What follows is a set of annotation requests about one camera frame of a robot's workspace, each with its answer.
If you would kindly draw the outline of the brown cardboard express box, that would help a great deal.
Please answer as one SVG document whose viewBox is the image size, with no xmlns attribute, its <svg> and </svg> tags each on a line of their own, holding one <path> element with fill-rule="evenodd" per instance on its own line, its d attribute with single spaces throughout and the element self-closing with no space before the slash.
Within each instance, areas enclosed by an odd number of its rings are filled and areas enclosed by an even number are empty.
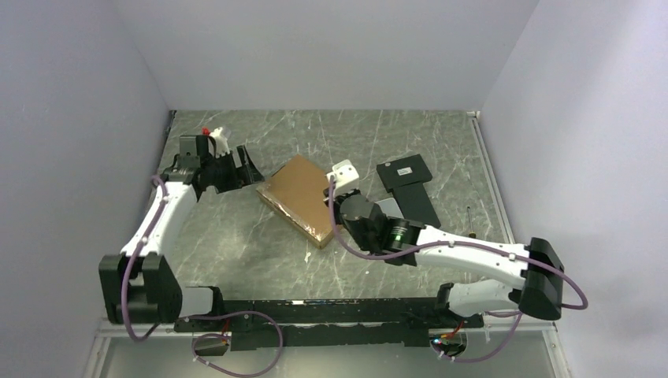
<svg viewBox="0 0 668 378">
<path fill-rule="evenodd" d="M 333 239 L 324 202 L 325 172 L 300 154 L 295 155 L 256 188 L 258 197 L 319 250 Z"/>
</svg>

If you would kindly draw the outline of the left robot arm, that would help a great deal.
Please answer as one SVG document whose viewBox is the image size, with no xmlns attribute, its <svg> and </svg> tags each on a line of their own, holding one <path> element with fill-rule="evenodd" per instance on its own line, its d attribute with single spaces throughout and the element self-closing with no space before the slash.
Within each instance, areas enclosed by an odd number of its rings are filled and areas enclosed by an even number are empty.
<svg viewBox="0 0 668 378">
<path fill-rule="evenodd" d="M 221 194 L 263 180 L 247 148 L 230 149 L 222 129 L 181 135 L 172 163 L 153 178 L 156 192 L 138 230 L 118 254 L 104 256 L 98 265 L 109 322 L 170 324 L 195 315 L 204 329 L 219 329 L 227 317 L 219 290 L 179 283 L 169 258 L 204 191 Z"/>
</svg>

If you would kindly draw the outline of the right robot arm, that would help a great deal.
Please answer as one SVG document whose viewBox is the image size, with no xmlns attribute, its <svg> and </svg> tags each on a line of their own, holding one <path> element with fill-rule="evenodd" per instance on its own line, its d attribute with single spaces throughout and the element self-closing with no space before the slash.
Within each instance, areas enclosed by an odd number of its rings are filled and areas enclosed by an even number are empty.
<svg viewBox="0 0 668 378">
<path fill-rule="evenodd" d="M 453 235 L 414 220 L 389 217 L 353 190 L 335 197 L 324 189 L 333 225 L 353 237 L 342 246 L 353 255 L 391 265 L 449 267 L 483 276 L 472 284 L 446 283 L 436 296 L 434 316 L 444 327 L 463 317 L 517 310 L 544 321 L 561 318 L 565 269 L 552 245 L 537 237 L 526 244 L 492 243 Z"/>
</svg>

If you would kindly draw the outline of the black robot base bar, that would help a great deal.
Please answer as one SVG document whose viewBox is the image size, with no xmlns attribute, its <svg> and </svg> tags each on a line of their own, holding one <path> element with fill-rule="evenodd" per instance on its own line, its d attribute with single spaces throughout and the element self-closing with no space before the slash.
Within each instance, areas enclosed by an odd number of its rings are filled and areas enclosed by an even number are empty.
<svg viewBox="0 0 668 378">
<path fill-rule="evenodd" d="M 234 351 L 274 347 L 401 344 L 426 347 L 437 331 L 482 328 L 481 315 L 460 317 L 434 298 L 223 300 L 202 320 L 178 320 L 175 332 L 228 330 Z"/>
</svg>

